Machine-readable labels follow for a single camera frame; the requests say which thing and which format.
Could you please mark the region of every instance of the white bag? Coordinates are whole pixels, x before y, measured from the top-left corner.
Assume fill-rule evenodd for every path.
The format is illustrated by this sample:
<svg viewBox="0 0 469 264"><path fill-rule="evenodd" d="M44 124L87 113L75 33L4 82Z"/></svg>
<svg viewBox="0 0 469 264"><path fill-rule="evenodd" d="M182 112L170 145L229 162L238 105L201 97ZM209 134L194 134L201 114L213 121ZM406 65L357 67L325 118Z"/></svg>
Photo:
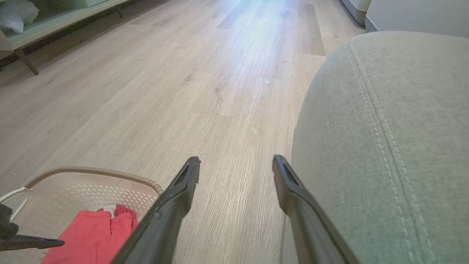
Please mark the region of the white bag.
<svg viewBox="0 0 469 264"><path fill-rule="evenodd" d="M38 13L28 0L8 0L0 6L0 27L23 33L24 22L33 23Z"/></svg>

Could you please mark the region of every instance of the white plastic basket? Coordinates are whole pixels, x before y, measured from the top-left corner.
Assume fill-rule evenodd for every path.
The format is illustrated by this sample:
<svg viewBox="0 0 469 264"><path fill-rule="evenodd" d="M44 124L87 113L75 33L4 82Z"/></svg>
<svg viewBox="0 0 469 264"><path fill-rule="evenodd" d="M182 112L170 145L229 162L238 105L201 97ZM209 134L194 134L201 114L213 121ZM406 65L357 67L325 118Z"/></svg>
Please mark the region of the white plastic basket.
<svg viewBox="0 0 469 264"><path fill-rule="evenodd" d="M61 167L36 177L25 187L0 198L13 209L18 234L58 238L81 210L97 211L121 204L140 221L163 193L154 181L119 171ZM2 263L40 263L47 249L0 252Z"/></svg>

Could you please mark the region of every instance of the shelf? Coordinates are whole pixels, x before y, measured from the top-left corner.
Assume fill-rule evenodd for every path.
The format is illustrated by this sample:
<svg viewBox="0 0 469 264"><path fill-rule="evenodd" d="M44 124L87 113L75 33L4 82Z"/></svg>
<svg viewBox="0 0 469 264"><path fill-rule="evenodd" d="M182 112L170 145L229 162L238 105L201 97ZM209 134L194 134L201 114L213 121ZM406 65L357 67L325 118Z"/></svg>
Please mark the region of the shelf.
<svg viewBox="0 0 469 264"><path fill-rule="evenodd" d="M37 22L25 25L23 33L9 31L5 33L5 35L13 46L13 49L17 49L121 2L123 1L107 0L90 8L78 8L62 11L60 13L42 14L41 17L37 18Z"/></svg>

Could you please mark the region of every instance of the red towel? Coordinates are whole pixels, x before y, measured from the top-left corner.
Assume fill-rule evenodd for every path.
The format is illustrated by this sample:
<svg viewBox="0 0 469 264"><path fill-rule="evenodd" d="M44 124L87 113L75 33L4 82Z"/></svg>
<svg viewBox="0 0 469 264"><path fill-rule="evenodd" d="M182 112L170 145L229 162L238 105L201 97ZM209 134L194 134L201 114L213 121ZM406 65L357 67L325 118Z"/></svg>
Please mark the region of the red towel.
<svg viewBox="0 0 469 264"><path fill-rule="evenodd" d="M41 264L109 264L137 226L135 212L117 205L111 213L80 211L60 235L65 245L52 248Z"/></svg>

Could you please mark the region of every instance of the gray upholstery fabric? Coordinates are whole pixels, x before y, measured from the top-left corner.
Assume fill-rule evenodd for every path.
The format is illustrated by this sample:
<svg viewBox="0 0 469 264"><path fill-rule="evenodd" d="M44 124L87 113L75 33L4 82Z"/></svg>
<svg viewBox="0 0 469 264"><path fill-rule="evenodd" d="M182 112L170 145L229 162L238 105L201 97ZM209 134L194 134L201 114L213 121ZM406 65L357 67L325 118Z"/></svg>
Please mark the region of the gray upholstery fabric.
<svg viewBox="0 0 469 264"><path fill-rule="evenodd" d="M361 262L469 263L469 39L387 31L339 48L291 164Z"/></svg>

